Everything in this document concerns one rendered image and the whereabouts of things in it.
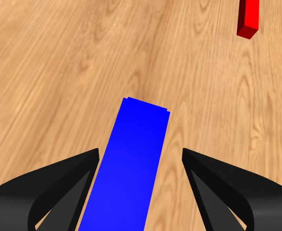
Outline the blue hollow socket block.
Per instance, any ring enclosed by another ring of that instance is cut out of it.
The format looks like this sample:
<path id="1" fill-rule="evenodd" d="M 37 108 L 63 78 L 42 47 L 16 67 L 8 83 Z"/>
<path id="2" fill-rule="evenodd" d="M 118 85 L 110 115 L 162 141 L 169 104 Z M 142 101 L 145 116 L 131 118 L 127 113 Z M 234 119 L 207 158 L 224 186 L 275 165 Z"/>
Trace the blue hollow socket block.
<path id="1" fill-rule="evenodd" d="M 123 99 L 78 231 L 144 231 L 169 116 Z"/>

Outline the thin red peg bar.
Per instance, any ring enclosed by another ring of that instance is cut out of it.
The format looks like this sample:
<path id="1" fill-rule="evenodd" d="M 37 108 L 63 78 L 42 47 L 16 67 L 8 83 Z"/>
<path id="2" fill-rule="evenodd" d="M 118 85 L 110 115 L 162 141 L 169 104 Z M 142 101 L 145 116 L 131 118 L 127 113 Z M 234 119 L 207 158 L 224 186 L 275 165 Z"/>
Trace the thin red peg bar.
<path id="1" fill-rule="evenodd" d="M 239 0 L 237 35 L 251 39 L 258 31 L 259 0 Z"/>

